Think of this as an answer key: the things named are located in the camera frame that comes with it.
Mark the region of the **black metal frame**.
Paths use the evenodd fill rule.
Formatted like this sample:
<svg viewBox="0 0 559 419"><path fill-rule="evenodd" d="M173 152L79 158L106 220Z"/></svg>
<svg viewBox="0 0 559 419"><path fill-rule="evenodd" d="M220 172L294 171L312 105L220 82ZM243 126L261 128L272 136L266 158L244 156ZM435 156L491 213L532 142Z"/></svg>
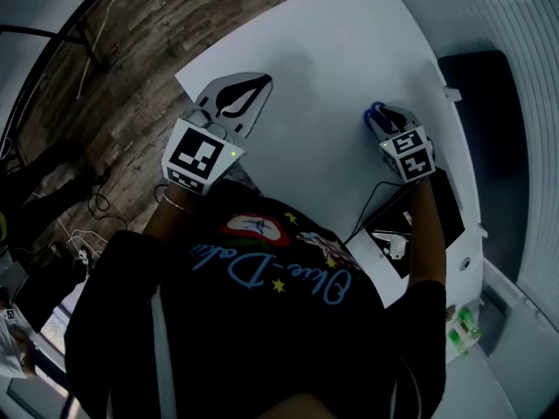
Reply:
<svg viewBox="0 0 559 419"><path fill-rule="evenodd" d="M39 81L42 79L47 66L51 63L54 54L64 42L83 47L87 57L90 59L90 63L97 72L104 72L108 69L108 62L106 60L99 61L97 59L93 47L85 33L86 20L84 16L97 1L98 0L84 0L58 32L10 24L0 24L0 34L6 32L49 39L22 84L14 105L10 110L7 125L0 136L0 168L12 160L17 160L19 166L23 165L23 158L15 144L18 137L18 126L32 95L38 88Z"/></svg>

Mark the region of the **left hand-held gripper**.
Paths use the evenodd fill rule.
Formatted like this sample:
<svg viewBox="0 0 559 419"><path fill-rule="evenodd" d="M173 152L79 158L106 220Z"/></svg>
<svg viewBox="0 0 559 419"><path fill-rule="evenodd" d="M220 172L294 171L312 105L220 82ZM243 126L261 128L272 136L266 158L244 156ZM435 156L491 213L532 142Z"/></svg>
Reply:
<svg viewBox="0 0 559 419"><path fill-rule="evenodd" d="M273 90L273 79L260 72L239 72L212 80L196 103L208 113L221 113L230 134L246 139ZM199 196L209 193L244 157L224 127L200 108L177 119L162 156L162 174Z"/></svg>

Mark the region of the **person's left forearm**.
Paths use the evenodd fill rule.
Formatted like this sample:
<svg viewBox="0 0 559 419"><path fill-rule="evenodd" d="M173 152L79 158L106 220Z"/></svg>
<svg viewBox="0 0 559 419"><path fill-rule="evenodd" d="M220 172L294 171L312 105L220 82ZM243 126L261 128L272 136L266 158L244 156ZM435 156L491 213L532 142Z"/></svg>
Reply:
<svg viewBox="0 0 559 419"><path fill-rule="evenodd" d="M171 242L194 217L198 201L196 193L170 184L143 234L162 242Z"/></svg>

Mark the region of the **silver stapler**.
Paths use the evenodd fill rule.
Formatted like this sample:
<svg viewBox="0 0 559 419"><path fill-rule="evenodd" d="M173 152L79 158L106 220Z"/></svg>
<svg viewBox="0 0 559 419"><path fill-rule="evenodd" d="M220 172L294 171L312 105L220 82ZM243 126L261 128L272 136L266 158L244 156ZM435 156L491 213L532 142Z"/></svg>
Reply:
<svg viewBox="0 0 559 419"><path fill-rule="evenodd" d="M387 230L374 230L372 232L372 237L376 241L383 242L383 245L379 246L383 254L392 260L401 260L403 258L410 236L410 233Z"/></svg>

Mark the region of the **blue-handled scissors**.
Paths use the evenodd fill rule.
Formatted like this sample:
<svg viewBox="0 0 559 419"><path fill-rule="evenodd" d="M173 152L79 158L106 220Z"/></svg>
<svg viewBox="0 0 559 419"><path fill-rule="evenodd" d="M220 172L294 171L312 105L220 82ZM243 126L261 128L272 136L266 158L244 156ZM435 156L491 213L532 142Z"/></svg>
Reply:
<svg viewBox="0 0 559 419"><path fill-rule="evenodd" d="M389 134L391 132L391 121L381 112L380 108L382 106L385 106L385 104L381 101L373 103L371 107L363 113L363 120L366 126L374 133L376 131L382 131L385 134Z"/></svg>

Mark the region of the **person's black printed shirt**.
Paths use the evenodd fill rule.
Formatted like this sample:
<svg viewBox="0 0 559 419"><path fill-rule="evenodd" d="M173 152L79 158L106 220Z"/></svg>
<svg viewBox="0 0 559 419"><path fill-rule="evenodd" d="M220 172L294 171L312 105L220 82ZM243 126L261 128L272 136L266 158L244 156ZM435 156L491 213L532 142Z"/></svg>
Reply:
<svg viewBox="0 0 559 419"><path fill-rule="evenodd" d="M66 329L93 419L431 419L445 311L390 306L336 234L223 180L171 242L115 233Z"/></svg>

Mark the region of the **long black desk divider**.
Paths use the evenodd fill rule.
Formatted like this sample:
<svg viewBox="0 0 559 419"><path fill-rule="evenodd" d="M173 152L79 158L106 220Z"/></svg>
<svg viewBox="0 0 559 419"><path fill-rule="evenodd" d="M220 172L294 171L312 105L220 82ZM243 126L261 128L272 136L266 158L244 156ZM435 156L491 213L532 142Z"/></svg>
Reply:
<svg viewBox="0 0 559 419"><path fill-rule="evenodd" d="M516 282L528 228L528 145L506 55L497 50L440 58L469 148L480 203L484 257Z"/></svg>

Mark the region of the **person's right forearm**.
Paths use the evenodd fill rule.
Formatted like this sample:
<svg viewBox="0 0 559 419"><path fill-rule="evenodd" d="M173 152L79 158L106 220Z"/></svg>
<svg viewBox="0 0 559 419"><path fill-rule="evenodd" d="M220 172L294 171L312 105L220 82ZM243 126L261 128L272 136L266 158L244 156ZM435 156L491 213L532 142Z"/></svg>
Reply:
<svg viewBox="0 0 559 419"><path fill-rule="evenodd" d="M431 181L422 179L411 203L411 258L408 288L445 311L446 247Z"/></svg>

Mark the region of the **black box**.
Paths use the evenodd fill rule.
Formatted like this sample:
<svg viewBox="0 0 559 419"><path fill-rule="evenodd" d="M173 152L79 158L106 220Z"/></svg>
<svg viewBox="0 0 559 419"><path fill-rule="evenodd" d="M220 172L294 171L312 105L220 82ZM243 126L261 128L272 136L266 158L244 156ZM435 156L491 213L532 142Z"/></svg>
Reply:
<svg viewBox="0 0 559 419"><path fill-rule="evenodd" d="M465 231L459 212L459 206L452 191L446 172L442 168L430 175L431 186L438 208L439 219L442 225L445 247L450 245ZM386 203L374 211L364 222L362 228L379 247L382 241L372 237L374 230L387 230L411 234L411 203L413 184L400 188ZM409 275L411 247L410 240L406 245L405 255L401 260L392 260L385 256L400 278Z"/></svg>

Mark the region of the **green drink bottle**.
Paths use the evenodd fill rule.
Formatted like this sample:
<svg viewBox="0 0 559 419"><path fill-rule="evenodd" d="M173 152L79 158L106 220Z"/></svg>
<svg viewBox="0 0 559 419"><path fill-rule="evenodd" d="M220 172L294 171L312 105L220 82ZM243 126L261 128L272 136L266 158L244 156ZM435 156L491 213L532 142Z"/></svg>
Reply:
<svg viewBox="0 0 559 419"><path fill-rule="evenodd" d="M471 340L477 340L481 337L482 332L479 324L469 308L461 308L458 313L458 319L459 325Z"/></svg>
<svg viewBox="0 0 559 419"><path fill-rule="evenodd" d="M451 327L447 336L451 342L452 349L455 350L458 355L469 354L469 347L471 345L470 335L461 326Z"/></svg>

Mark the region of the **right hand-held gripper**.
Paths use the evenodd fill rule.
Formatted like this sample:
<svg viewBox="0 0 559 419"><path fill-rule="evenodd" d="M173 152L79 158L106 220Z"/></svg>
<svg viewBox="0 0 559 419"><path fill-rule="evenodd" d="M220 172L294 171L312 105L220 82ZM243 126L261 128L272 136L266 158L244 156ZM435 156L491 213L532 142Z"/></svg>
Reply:
<svg viewBox="0 0 559 419"><path fill-rule="evenodd" d="M389 168L403 183L433 174L436 171L433 145L424 128L419 127L416 116L409 110L388 105L380 106L378 112L382 117L368 117L368 123L381 141L380 150Z"/></svg>

